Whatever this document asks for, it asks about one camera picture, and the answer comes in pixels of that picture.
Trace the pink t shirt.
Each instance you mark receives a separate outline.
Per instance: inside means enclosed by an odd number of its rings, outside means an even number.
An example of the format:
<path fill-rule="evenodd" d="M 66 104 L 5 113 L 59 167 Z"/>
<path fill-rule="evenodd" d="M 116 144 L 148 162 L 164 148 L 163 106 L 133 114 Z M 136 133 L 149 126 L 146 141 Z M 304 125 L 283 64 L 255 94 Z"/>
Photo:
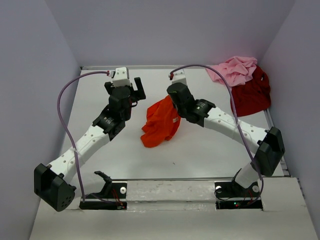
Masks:
<path fill-rule="evenodd" d="M 255 57 L 233 56 L 223 63 L 212 65 L 211 68 L 218 71 L 232 88 L 251 81 L 257 64 Z"/>

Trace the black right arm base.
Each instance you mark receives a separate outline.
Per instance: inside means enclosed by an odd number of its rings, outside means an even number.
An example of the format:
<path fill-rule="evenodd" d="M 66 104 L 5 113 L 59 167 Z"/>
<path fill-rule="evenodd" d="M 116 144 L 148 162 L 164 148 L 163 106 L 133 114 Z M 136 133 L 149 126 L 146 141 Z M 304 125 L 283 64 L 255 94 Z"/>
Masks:
<path fill-rule="evenodd" d="M 214 183 L 215 206 L 217 210 L 263 209 L 258 182 L 243 188 L 231 181 Z"/>

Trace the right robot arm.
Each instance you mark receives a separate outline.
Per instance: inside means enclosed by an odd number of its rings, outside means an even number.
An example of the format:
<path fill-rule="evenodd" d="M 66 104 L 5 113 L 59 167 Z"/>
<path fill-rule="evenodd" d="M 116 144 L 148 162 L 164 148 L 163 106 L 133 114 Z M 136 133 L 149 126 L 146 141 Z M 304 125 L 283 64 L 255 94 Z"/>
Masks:
<path fill-rule="evenodd" d="M 167 88 L 178 115 L 188 122 L 214 130 L 243 144 L 252 160 L 230 183 L 235 196 L 242 196 L 260 177 L 271 177 L 285 153 L 281 131 L 250 125 L 222 111 L 205 99 L 194 99 L 187 85 L 177 82 Z"/>

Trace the dark red t shirt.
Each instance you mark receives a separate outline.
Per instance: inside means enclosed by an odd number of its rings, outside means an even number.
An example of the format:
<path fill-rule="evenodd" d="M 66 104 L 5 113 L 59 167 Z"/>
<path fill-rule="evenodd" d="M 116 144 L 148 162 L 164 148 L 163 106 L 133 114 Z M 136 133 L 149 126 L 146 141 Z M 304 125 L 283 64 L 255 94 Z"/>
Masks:
<path fill-rule="evenodd" d="M 252 77 L 245 85 L 235 86 L 231 90 L 238 117 L 253 115 L 271 106 L 268 75 L 257 65 Z"/>

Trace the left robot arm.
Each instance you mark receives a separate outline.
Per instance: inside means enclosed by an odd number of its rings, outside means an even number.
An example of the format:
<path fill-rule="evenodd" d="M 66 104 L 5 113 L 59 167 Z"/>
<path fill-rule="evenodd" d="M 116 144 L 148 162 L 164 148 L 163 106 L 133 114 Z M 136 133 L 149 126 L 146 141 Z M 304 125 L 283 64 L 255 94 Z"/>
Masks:
<path fill-rule="evenodd" d="M 134 78 L 134 83 L 136 89 L 129 78 L 106 82 L 108 104 L 83 136 L 78 141 L 72 139 L 71 147 L 57 159 L 35 167 L 34 193 L 56 212 L 65 210 L 78 196 L 71 181 L 74 176 L 80 176 L 80 168 L 125 128 L 132 108 L 146 98 L 140 77 Z"/>

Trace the orange t shirt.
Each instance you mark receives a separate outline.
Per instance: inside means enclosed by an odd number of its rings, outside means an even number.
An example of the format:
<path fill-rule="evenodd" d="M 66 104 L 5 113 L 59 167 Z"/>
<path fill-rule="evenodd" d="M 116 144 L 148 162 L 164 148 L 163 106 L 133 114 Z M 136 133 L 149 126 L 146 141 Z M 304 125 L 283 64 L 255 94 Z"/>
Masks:
<path fill-rule="evenodd" d="M 142 144 L 146 148 L 155 148 L 164 141 L 170 141 L 178 131 L 180 122 L 181 117 L 167 95 L 147 109 L 146 123 L 141 128 L 144 132 L 140 137 Z"/>

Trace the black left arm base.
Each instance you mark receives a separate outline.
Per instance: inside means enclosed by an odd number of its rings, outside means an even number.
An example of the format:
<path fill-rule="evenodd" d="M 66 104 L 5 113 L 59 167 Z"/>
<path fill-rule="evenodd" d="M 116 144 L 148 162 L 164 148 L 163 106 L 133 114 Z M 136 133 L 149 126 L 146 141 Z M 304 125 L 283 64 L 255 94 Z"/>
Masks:
<path fill-rule="evenodd" d="M 84 202 L 81 199 L 79 208 L 81 210 L 126 210 L 128 183 L 114 181 L 102 171 L 95 171 L 94 174 L 103 179 L 104 185 L 99 192 L 86 195 Z"/>

